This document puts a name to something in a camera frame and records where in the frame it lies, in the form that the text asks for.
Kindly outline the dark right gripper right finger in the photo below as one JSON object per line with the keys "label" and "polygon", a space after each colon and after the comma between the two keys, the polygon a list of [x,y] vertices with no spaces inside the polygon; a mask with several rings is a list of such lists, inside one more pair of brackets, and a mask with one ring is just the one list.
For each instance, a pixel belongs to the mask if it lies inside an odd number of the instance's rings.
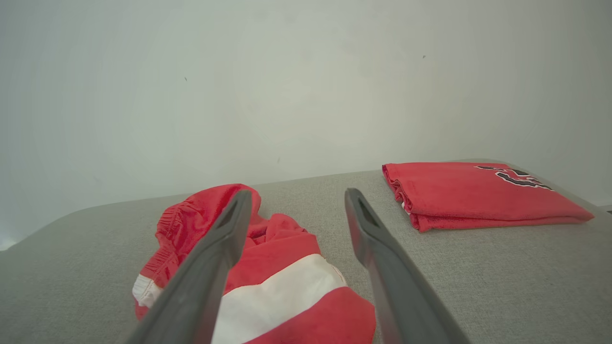
{"label": "dark right gripper right finger", "polygon": [[346,189],[353,251],[369,273],[385,344],[467,344],[430,283],[358,189]]}

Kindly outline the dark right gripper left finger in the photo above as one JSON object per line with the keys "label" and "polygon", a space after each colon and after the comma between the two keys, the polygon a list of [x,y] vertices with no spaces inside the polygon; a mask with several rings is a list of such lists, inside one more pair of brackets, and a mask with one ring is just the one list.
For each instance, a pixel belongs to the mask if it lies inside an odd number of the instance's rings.
{"label": "dark right gripper left finger", "polygon": [[252,210],[240,190],[181,264],[129,344],[209,344],[228,272],[242,257]]}

